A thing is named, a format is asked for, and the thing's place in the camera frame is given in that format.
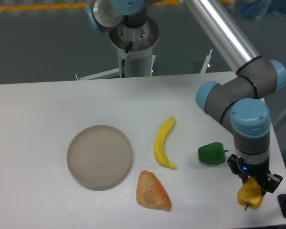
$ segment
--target green pepper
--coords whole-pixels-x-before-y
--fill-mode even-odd
[[[220,142],[213,142],[198,149],[198,158],[201,162],[219,165],[225,162],[224,145]]]

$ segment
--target yellow banana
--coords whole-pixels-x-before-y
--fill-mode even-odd
[[[154,143],[154,148],[153,148],[154,156],[156,157],[156,160],[158,161],[158,163],[164,167],[168,167],[171,169],[176,169],[177,166],[169,161],[169,159],[167,158],[164,152],[163,145],[164,145],[164,140],[167,134],[170,132],[174,124],[175,124],[175,117],[170,117],[164,122],[164,124],[161,126],[159,130],[159,133],[157,135],[156,141]]]

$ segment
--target yellow pepper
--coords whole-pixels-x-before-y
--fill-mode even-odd
[[[249,177],[237,193],[237,202],[245,207],[245,210],[248,207],[251,209],[259,208],[263,198],[262,189],[253,177]]]

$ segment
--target white table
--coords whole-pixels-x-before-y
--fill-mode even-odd
[[[241,180],[227,163],[206,166],[197,149],[233,137],[195,103],[206,81],[225,83],[233,73],[0,85],[0,229],[244,228],[286,224],[277,195],[286,193],[286,170],[271,129],[270,170],[284,179],[257,210],[237,203]],[[166,118],[176,117],[165,150],[177,170],[157,164],[153,144]],[[112,189],[80,185],[66,163],[72,139],[92,125],[126,134],[133,162]],[[143,208],[135,198],[139,173],[162,182],[170,212]]]

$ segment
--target plate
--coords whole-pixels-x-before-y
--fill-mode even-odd
[[[108,125],[89,127],[72,140],[67,154],[69,170],[83,185],[115,185],[126,175],[133,152],[128,138]]]

